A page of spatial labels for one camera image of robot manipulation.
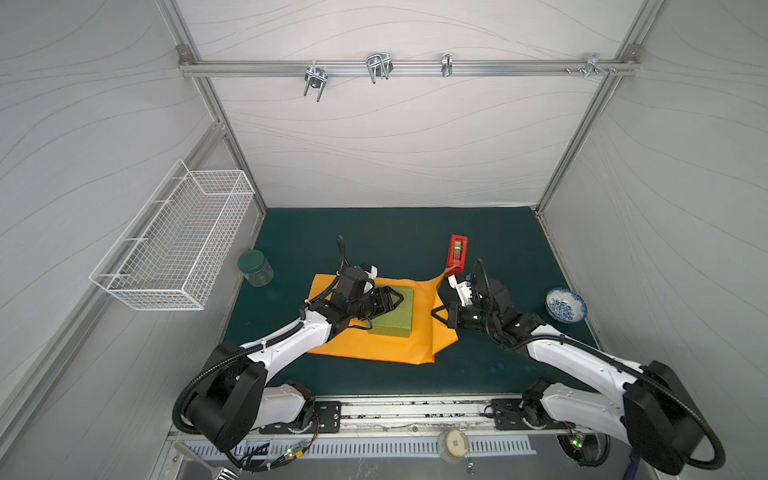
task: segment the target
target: wire basket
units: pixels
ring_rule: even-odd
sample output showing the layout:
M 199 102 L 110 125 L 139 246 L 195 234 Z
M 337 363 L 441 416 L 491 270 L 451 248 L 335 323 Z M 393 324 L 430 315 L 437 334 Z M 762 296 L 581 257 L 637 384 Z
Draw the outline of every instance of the wire basket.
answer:
M 164 182 L 167 198 L 147 202 L 91 274 L 133 309 L 202 310 L 253 199 L 241 170 L 183 171 L 171 178 L 175 186 Z

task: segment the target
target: metal base plate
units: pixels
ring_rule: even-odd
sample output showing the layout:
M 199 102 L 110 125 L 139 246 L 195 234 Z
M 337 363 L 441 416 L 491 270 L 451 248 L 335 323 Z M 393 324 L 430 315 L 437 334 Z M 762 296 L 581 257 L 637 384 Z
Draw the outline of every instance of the metal base plate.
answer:
M 511 409 L 518 408 L 520 399 L 492 399 L 491 406 L 494 409 L 493 426 L 496 430 L 531 430 L 531 427 L 523 422 L 522 415 L 509 412 Z M 547 426 L 540 430 L 562 430 L 565 424 L 560 422 L 549 422 Z
M 320 419 L 320 433 L 339 433 L 341 402 L 315 402 L 313 416 Z M 278 433 L 305 435 L 308 432 L 312 433 L 312 430 L 313 428 L 310 426 L 305 432 L 292 432 L 288 429 L 288 424 L 286 423 L 273 423 L 261 427 L 259 433 L 262 435 L 274 435 Z

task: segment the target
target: cable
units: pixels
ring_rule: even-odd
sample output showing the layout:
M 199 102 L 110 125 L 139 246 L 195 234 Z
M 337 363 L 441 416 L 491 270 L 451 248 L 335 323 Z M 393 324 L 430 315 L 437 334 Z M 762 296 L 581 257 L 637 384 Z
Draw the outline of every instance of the cable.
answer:
M 571 438 L 572 434 L 558 435 L 558 443 L 560 444 L 560 448 L 563 450 L 563 452 L 580 467 L 599 467 L 605 463 L 605 461 L 608 459 L 608 455 L 611 453 L 611 437 L 606 435 L 605 446 L 603 447 L 602 452 L 600 452 L 600 455 L 595 460 L 584 460 L 584 451 L 587 450 L 588 446 L 585 443 L 583 449 L 576 448 L 571 444 Z
M 336 284 L 339 282 L 339 279 L 341 278 L 341 272 L 344 271 L 345 266 L 349 266 L 349 262 L 346 260 L 346 245 L 344 244 L 344 237 L 339 235 L 336 237 L 336 245 L 339 247 L 339 258 L 341 259 L 339 262 L 339 270 L 336 273 L 336 278 L 333 279 L 333 282 L 331 282 L 330 285 L 328 285 L 325 290 L 315 295 L 309 303 L 314 303 L 317 300 L 321 298 L 325 298 L 328 296 L 329 293 L 331 293 L 331 290 L 333 290 L 333 287 L 336 286 Z
M 235 458 L 232 452 L 225 452 L 225 455 L 227 456 L 227 460 L 232 462 L 232 465 L 235 465 L 235 467 L 237 467 L 239 470 L 244 472 L 266 472 L 268 470 L 272 470 L 275 468 L 288 465 L 294 460 L 301 458 L 310 449 L 310 447 L 313 445 L 315 440 L 317 440 L 317 436 L 320 433 L 320 418 L 318 416 L 314 416 L 312 417 L 312 421 L 315 422 L 315 425 L 317 425 L 317 427 L 315 428 L 315 434 L 312 435 L 312 440 L 310 440 L 310 443 L 308 443 L 306 446 L 303 446 L 300 452 L 298 453 L 294 453 L 289 450 L 288 453 L 275 458 L 275 460 L 273 460 L 272 462 L 268 462 L 265 464 L 264 461 L 262 461 L 259 465 L 255 467 L 248 465 L 246 462 L 246 458 L 250 459 L 250 457 L 254 455 L 263 455 L 265 452 L 261 452 L 261 450 L 264 449 L 265 447 L 269 448 L 269 444 L 267 443 L 265 445 L 260 446 L 257 449 L 254 449 L 252 452 L 248 453 L 247 455 L 244 455 L 243 458 L 241 458 L 240 460 Z
M 271 347 L 272 345 L 275 345 L 277 343 L 280 343 L 284 341 L 285 339 L 291 337 L 294 333 L 298 332 L 304 327 L 303 323 L 297 323 L 296 326 L 294 326 L 292 329 L 288 330 L 285 333 L 282 333 L 272 339 L 269 339 L 266 341 L 266 346 Z M 184 406 L 184 402 L 187 400 L 187 397 L 192 393 L 192 390 L 195 389 L 198 385 L 200 385 L 200 382 L 202 382 L 207 376 L 214 372 L 218 372 L 222 368 L 229 366 L 233 363 L 235 363 L 237 360 L 248 356 L 252 353 L 260 352 L 263 348 L 263 345 L 259 343 L 258 345 L 250 346 L 246 349 L 237 350 L 235 353 L 232 353 L 227 358 L 221 360 L 220 362 L 208 367 L 207 369 L 203 370 L 202 372 L 198 373 L 188 384 L 184 387 L 184 389 L 181 390 L 181 393 L 176 398 L 176 402 L 174 402 L 174 408 L 170 413 L 170 417 L 174 422 L 174 426 L 181 430 L 184 433 L 188 433 L 190 435 L 200 435 L 200 430 L 195 428 L 194 425 L 190 425 L 184 421 L 184 419 L 181 418 L 181 408 Z
M 491 332 L 491 325 L 488 323 L 488 318 L 491 315 L 491 311 L 493 310 L 493 304 L 495 302 L 495 298 L 493 297 L 493 292 L 491 291 L 491 281 L 488 279 L 488 273 L 485 271 L 485 262 L 483 262 L 482 258 L 478 258 L 475 260 L 475 264 L 472 265 L 472 285 L 475 285 L 477 276 L 475 275 L 475 270 L 477 269 L 477 266 L 480 266 L 480 271 L 483 275 L 483 280 L 485 281 L 485 291 L 487 292 L 488 296 L 488 302 L 486 303 L 486 309 L 483 310 L 483 319 L 482 319 L 482 325 L 485 329 L 485 334 L 491 337 L 491 339 L 494 341 L 494 343 L 498 342 L 496 341 L 496 338 L 494 337 L 493 333 Z
M 240 457 L 240 463 L 243 465 L 248 465 L 248 462 L 254 457 L 255 455 L 266 455 L 270 450 L 270 444 L 265 443 L 264 445 L 258 446 L 248 452 L 247 454 Z
M 537 342 L 540 340 L 548 340 L 552 342 L 558 342 L 558 343 L 564 343 L 566 345 L 574 346 L 578 349 L 584 350 L 585 352 L 591 354 L 592 356 L 597 357 L 598 359 L 606 362 L 608 365 L 613 366 L 615 369 L 622 371 L 624 373 L 628 373 L 630 376 L 633 376 L 635 379 L 640 380 L 641 382 L 645 382 L 648 385 L 654 387 L 656 390 L 664 394 L 669 400 L 672 401 L 675 405 L 680 407 L 682 410 L 684 410 L 696 423 L 696 425 L 699 426 L 702 432 L 704 432 L 704 435 L 709 439 L 710 443 L 712 444 L 712 449 L 714 450 L 714 457 L 711 460 L 697 460 L 695 458 L 686 458 L 685 462 L 695 468 L 701 468 L 703 470 L 717 470 L 718 468 L 722 467 L 725 464 L 725 448 L 723 447 L 723 444 L 720 442 L 720 439 L 717 438 L 717 434 L 712 430 L 712 427 L 710 427 L 710 424 L 707 423 L 707 420 L 704 419 L 701 415 L 699 415 L 696 411 L 694 411 L 691 407 L 688 406 L 683 400 L 679 399 L 674 393 L 672 393 L 671 390 L 669 390 L 666 386 L 662 385 L 660 382 L 658 382 L 656 379 L 642 373 L 638 372 L 637 370 L 624 365 L 622 362 L 619 362 L 618 360 L 606 355 L 605 353 L 601 352 L 598 349 L 595 349 L 589 345 L 585 345 L 581 342 L 578 342 L 577 340 L 571 339 L 566 337 L 565 335 L 558 336 L 558 335 L 534 335 L 531 337 L 528 337 L 525 340 L 522 340 L 520 343 L 518 343 L 515 346 L 512 346 L 510 349 L 520 349 L 523 346 L 528 345 L 529 343 Z

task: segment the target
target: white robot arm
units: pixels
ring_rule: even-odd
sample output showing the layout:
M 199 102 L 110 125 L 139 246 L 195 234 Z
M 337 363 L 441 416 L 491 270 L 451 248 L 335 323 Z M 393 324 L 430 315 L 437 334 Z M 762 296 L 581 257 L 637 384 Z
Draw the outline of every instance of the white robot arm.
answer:
M 211 353 L 203 371 L 174 404 L 173 420 L 179 430 L 202 433 L 219 450 L 229 452 L 254 427 L 277 422 L 296 431 L 307 427 L 312 394 L 298 385 L 265 388 L 266 382 L 344 329 L 361 328 L 350 326 L 352 318 L 369 321 L 402 302 L 396 291 L 375 285 L 375 267 L 349 266 L 341 239 L 339 250 L 342 262 L 336 279 L 305 302 L 298 319 L 262 339 L 242 346 L 221 344 Z M 518 312 L 506 288 L 485 275 L 481 260 L 478 264 L 484 282 L 449 277 L 461 301 L 434 309 L 432 315 L 453 329 L 485 332 L 502 348 L 552 365 L 597 391 L 540 379 L 523 393 L 519 411 L 513 414 L 532 428 L 573 422 L 603 432 L 632 445 L 653 467 L 672 475 L 686 464 L 706 469 L 723 465 L 722 444 L 669 367 L 610 356 L 536 315 Z M 448 319 L 437 315 L 441 310 L 448 311 Z M 690 457 L 704 436 L 715 451 L 710 461 Z
M 536 315 L 518 312 L 507 289 L 488 278 L 482 260 L 475 266 L 481 267 L 482 278 L 461 283 L 449 278 L 460 302 L 434 309 L 432 315 L 450 328 L 485 332 L 500 347 L 552 365 L 597 390 L 584 392 L 540 379 L 523 393 L 517 413 L 525 423 L 543 428 L 552 421 L 573 422 L 603 432 L 632 445 L 653 467 L 671 475 L 686 464 L 712 470 L 725 463 L 720 440 L 672 369 L 608 355 Z M 441 310 L 448 319 L 437 315 Z M 712 443 L 714 458 L 691 458 L 704 436 Z

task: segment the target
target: orange cloth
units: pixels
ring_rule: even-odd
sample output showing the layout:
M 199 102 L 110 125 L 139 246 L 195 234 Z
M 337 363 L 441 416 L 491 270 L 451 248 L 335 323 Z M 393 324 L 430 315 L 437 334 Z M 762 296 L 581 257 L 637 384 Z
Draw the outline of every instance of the orange cloth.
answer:
M 308 298 L 322 292 L 333 281 L 334 275 L 315 275 Z M 413 288 L 413 324 L 411 336 L 371 335 L 365 330 L 346 329 L 325 345 L 311 349 L 310 353 L 346 356 L 355 359 L 383 362 L 434 363 L 435 353 L 458 340 L 456 331 L 432 318 L 432 309 L 441 306 L 437 289 L 442 275 L 425 282 L 377 278 L 377 286 L 406 286 Z M 353 325 L 364 325 L 354 319 Z

